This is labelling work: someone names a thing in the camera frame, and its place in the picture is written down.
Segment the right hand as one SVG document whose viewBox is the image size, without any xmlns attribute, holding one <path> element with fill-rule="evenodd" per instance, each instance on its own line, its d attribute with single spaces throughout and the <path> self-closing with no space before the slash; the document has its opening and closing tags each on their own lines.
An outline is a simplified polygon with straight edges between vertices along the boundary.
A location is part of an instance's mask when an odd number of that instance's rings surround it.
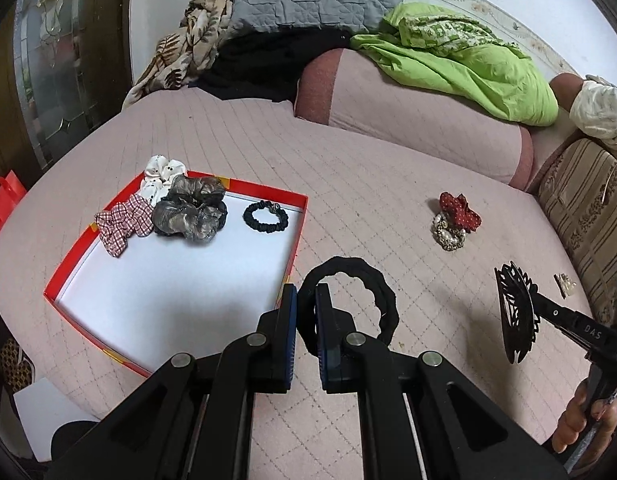
<svg viewBox="0 0 617 480">
<path fill-rule="evenodd" d="M 584 379 L 575 390 L 573 398 L 566 405 L 565 411 L 558 420 L 558 426 L 550 439 L 550 447 L 558 454 L 574 444 L 587 426 L 587 417 L 583 405 L 586 401 L 587 380 Z M 593 442 L 589 444 L 586 453 L 581 456 L 584 463 L 599 460 L 612 441 L 613 432 L 617 427 L 617 400 L 607 403 L 598 400 L 591 408 L 591 416 L 600 422 Z"/>
</svg>

